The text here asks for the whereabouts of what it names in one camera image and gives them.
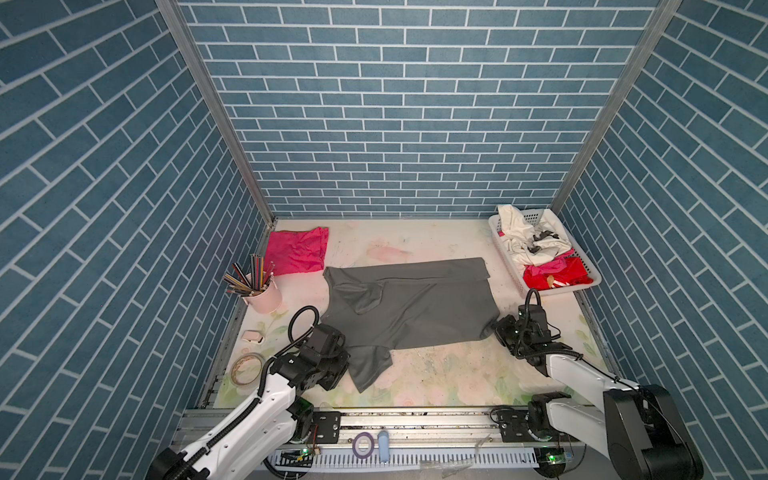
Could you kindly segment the grey t shirt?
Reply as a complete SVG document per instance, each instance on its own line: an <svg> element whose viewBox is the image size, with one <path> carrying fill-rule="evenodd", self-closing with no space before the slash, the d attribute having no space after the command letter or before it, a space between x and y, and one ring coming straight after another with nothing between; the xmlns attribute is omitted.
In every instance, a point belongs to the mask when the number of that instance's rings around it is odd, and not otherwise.
<svg viewBox="0 0 768 480"><path fill-rule="evenodd" d="M328 267L323 277L329 305L321 321L345 335L360 393L393 365L393 350L483 340L500 315L480 257Z"/></svg>

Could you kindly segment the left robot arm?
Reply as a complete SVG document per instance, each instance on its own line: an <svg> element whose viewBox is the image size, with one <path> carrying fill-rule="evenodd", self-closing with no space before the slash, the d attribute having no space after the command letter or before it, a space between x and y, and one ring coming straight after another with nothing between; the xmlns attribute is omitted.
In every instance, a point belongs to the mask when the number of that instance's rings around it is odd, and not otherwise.
<svg viewBox="0 0 768 480"><path fill-rule="evenodd" d="M318 324L270 357L259 385L201 438L176 452L163 450L148 479L243 479L278 447L312 435L314 406L302 394L334 388L345 375L345 336Z"/></svg>

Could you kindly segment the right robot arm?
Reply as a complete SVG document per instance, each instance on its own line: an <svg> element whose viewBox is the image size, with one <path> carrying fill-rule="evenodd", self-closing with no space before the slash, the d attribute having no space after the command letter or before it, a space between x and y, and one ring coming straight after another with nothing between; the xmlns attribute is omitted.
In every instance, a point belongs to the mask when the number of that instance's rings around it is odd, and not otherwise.
<svg viewBox="0 0 768 480"><path fill-rule="evenodd" d="M493 333L516 359L570 388L534 395L525 423L537 441L576 438L606 457L622 479L700 479L703 461L671 394L589 362L552 334L542 306L527 302Z"/></svg>

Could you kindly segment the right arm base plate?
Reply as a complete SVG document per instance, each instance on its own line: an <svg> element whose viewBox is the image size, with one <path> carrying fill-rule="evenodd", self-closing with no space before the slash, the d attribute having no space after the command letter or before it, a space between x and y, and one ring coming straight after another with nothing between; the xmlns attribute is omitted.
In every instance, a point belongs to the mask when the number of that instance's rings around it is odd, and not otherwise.
<svg viewBox="0 0 768 480"><path fill-rule="evenodd" d="M504 443L576 441L575 437L555 430L543 413L531 413L529 408L495 406L489 411L489 418L499 428Z"/></svg>

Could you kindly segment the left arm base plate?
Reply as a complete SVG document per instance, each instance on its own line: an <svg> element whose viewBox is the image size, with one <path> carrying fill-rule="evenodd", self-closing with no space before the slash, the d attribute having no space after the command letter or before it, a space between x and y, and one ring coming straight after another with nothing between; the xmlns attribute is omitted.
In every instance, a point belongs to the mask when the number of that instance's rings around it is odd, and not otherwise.
<svg viewBox="0 0 768 480"><path fill-rule="evenodd" d="M341 429L338 411L314 411L297 423L298 439L312 445L337 444Z"/></svg>

